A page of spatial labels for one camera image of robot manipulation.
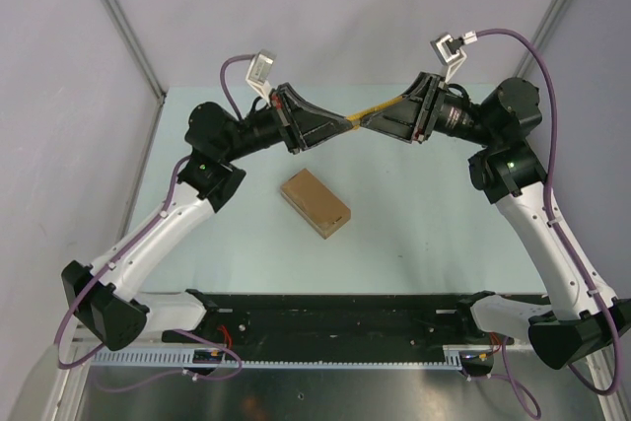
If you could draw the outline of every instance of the white wall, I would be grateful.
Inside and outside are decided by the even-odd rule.
[[[116,237],[156,102],[100,0],[0,0],[0,419]]]
[[[216,86],[224,59],[278,54],[274,84],[409,84],[439,71],[429,41],[450,31],[506,27],[532,35],[550,0],[120,0],[167,86]],[[495,83],[513,71],[518,44],[489,45],[458,72]],[[232,78],[243,80],[235,68]]]
[[[631,297],[628,7],[629,0],[574,0],[543,51],[559,103],[555,191],[585,252],[621,298]],[[543,84],[538,72],[531,79]],[[532,140],[541,157],[548,153],[547,108],[544,116]],[[631,336],[623,340],[628,391]]]

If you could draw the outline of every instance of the white tabletop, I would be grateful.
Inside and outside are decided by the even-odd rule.
[[[399,94],[404,86],[296,88],[344,115]],[[476,101],[491,90],[467,87]],[[244,112],[253,93],[235,88]],[[224,105],[218,88],[173,88],[160,120],[132,218],[163,199],[192,109]],[[479,147],[438,133],[406,144],[358,130],[292,156],[283,144],[235,165],[247,172],[232,200],[156,268],[145,291],[239,293],[543,292],[510,225],[469,181]],[[280,185],[308,168],[351,209],[328,240],[284,201]]]

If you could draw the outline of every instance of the cardboard box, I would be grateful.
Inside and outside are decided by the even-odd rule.
[[[351,218],[351,210],[308,170],[291,177],[280,192],[325,239]]]

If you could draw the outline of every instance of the yellow object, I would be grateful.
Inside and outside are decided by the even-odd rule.
[[[357,130],[359,128],[359,122],[363,116],[368,115],[369,113],[377,112],[378,110],[383,110],[384,108],[388,108],[391,105],[395,105],[396,103],[400,103],[403,100],[403,96],[397,96],[394,99],[390,99],[385,103],[381,103],[379,105],[375,105],[373,107],[367,108],[366,110],[362,110],[361,112],[354,113],[352,115],[347,115],[346,120],[353,123],[353,130]]]

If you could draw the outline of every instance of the reflective metal surface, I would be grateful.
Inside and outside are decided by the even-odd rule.
[[[603,420],[597,397],[568,370],[532,353],[509,354],[512,370],[548,420]],[[93,367],[104,386],[137,383],[164,369]],[[497,373],[503,373],[497,362]],[[171,376],[120,394],[87,383],[78,419],[140,420],[489,420],[529,419],[508,384],[468,383],[456,372],[247,369],[234,379],[193,383]]]

